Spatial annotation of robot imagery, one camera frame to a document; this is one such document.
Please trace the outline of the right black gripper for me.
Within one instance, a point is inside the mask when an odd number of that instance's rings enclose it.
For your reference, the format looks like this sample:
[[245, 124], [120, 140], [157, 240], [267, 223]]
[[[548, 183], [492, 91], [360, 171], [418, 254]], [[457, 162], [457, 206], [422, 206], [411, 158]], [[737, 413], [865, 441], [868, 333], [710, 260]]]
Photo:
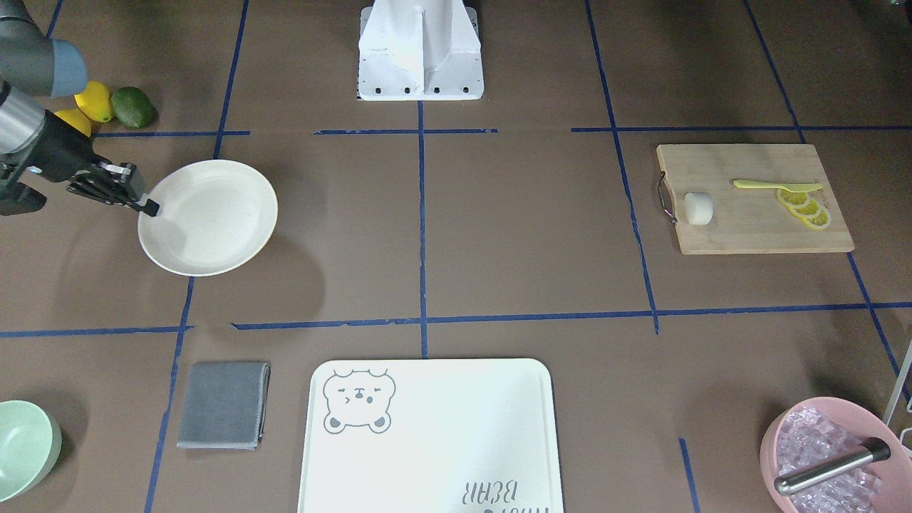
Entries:
[[43, 127], [27, 146], [25, 170], [54, 184], [69, 182], [71, 194], [102, 204], [127, 207], [147, 217], [156, 217], [160, 211], [160, 205], [147, 198], [136, 166], [103, 160], [95, 154], [89, 137], [55, 114], [45, 114]]

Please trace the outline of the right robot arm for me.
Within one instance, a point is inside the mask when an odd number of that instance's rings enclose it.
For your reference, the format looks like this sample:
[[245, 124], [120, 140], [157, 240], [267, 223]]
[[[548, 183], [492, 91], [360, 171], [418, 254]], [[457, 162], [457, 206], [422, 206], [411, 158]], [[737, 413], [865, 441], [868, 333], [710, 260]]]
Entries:
[[95, 153], [88, 135], [37, 102], [85, 90], [88, 72], [81, 52], [66, 40], [49, 38], [21, 1], [1, 4], [1, 213], [33, 213], [46, 196], [21, 182], [35, 172], [72, 194], [122, 205], [156, 217], [159, 205], [129, 162], [114, 165]]

